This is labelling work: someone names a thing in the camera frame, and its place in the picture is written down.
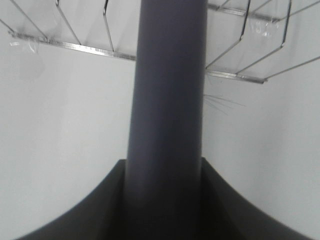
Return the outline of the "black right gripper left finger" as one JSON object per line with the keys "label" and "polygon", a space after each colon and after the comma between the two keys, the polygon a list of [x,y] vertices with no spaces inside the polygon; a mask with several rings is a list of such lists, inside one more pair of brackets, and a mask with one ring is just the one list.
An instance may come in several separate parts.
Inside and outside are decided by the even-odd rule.
{"label": "black right gripper left finger", "polygon": [[20,240],[121,240],[123,222],[124,159],[83,200],[66,213],[19,237]]}

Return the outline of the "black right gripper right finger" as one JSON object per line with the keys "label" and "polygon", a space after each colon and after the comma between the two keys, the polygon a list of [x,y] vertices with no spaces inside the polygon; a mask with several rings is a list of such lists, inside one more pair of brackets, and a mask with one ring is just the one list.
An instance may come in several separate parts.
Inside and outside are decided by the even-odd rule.
{"label": "black right gripper right finger", "polygon": [[308,236],[279,222],[231,187],[201,159],[201,240],[307,240]]}

